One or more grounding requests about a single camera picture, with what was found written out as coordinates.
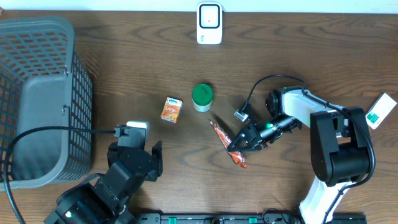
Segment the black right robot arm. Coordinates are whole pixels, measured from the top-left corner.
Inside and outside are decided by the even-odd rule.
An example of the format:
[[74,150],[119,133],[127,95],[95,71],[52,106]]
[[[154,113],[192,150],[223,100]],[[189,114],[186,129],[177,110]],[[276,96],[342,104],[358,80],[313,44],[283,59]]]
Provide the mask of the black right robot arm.
[[310,160],[315,178],[295,214],[275,212],[272,222],[346,223],[334,218],[335,208],[349,189],[365,184],[375,170],[374,149],[365,113],[360,107],[342,107],[293,86],[269,93],[271,118],[249,122],[227,145],[229,152],[265,149],[295,128],[310,129]]

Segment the orange small carton box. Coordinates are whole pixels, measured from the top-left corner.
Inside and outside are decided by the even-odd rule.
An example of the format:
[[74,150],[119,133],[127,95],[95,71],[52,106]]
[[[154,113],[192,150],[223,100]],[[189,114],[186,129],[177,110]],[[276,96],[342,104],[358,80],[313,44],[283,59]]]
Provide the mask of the orange small carton box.
[[182,100],[167,97],[160,118],[171,123],[176,123],[182,106]]

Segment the green lid jar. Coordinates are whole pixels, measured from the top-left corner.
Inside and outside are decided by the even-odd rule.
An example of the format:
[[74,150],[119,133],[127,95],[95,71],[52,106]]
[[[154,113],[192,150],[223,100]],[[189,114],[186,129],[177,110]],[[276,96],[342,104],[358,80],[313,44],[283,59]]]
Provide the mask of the green lid jar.
[[213,105],[214,92],[211,86],[201,83],[192,91],[193,106],[198,112],[206,112]]

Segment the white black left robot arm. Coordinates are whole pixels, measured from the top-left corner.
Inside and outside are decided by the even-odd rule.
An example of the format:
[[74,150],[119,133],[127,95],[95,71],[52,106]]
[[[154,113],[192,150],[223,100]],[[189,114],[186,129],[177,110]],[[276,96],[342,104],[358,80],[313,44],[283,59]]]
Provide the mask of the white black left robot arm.
[[86,180],[61,194],[45,223],[140,222],[141,216],[129,211],[129,200],[145,181],[155,182],[162,175],[162,142],[151,153],[113,142],[107,157],[108,171],[99,174],[94,185]]

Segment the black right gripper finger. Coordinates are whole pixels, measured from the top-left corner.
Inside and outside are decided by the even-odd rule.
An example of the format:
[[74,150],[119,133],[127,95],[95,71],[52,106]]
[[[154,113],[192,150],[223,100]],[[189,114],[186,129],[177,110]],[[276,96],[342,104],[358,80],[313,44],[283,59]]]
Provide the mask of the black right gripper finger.
[[227,147],[228,152],[249,152],[253,150],[254,146],[250,139],[237,138],[237,136]]
[[240,129],[237,138],[252,139],[254,136],[254,125],[249,123]]

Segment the white green box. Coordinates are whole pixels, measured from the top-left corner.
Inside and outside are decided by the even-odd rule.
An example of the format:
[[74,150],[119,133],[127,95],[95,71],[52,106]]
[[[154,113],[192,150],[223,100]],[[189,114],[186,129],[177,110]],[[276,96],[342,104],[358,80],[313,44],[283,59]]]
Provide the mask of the white green box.
[[366,122],[372,129],[377,129],[397,103],[387,94],[383,93],[366,114]]

